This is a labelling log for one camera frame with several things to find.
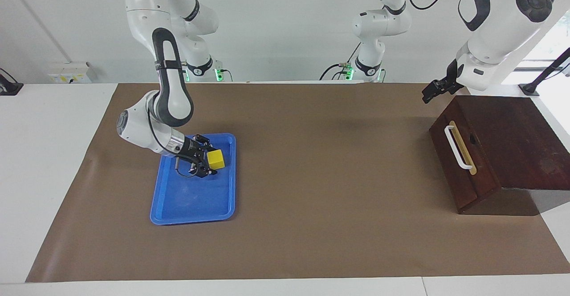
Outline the dark wooden drawer cabinet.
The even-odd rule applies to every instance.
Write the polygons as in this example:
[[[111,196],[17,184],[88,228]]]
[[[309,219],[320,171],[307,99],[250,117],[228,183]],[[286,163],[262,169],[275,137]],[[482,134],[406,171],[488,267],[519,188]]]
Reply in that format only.
[[[458,97],[496,182],[455,203],[459,214],[534,216],[570,202],[570,152],[530,98]]]

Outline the black table clamp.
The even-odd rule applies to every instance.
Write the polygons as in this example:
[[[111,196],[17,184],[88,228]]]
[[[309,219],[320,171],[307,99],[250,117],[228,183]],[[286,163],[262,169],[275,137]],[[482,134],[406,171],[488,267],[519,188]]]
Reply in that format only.
[[[23,83],[18,82],[13,75],[0,67],[0,96],[15,96],[23,86]]]

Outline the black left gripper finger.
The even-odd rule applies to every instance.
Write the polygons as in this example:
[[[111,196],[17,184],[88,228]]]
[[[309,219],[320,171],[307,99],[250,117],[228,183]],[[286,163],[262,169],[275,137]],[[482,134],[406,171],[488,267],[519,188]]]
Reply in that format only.
[[[446,80],[433,80],[422,90],[422,101],[427,104],[444,93],[446,93]]]

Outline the blue plastic tray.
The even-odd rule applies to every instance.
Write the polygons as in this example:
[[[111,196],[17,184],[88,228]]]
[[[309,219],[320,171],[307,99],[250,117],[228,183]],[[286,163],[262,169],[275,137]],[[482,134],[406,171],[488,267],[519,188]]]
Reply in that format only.
[[[161,156],[149,218],[155,225],[221,221],[236,210],[236,137],[206,134],[222,150],[225,167],[205,178],[183,178],[175,158]]]

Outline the yellow cube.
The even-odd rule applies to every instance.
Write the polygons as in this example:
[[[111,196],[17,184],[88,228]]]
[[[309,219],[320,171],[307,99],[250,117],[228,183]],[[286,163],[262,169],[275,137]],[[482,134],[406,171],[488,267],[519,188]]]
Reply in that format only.
[[[208,151],[206,158],[210,170],[221,170],[225,167],[224,154],[221,149]]]

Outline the white wall socket box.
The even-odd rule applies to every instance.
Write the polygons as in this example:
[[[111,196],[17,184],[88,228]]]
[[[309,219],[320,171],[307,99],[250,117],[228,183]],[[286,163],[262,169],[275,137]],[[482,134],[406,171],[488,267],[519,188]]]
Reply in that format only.
[[[50,63],[47,76],[51,82],[63,84],[89,84],[96,79],[96,75],[89,64],[79,61]]]

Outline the brown table mat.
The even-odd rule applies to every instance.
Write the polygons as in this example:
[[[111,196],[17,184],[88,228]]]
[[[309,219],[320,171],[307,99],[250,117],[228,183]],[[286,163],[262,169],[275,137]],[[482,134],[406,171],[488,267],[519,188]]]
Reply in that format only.
[[[159,156],[119,113],[153,90],[120,84],[27,282],[570,272],[544,220],[459,215],[429,135],[450,102],[420,84],[191,84],[186,134],[231,133],[226,221],[157,226]]]

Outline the wooden drawer with white handle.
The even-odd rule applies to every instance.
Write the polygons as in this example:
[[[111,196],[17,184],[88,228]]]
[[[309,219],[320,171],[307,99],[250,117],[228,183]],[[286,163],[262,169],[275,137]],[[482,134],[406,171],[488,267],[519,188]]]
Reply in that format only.
[[[482,198],[496,182],[478,146],[478,138],[455,97],[429,129],[436,154],[458,207]]]

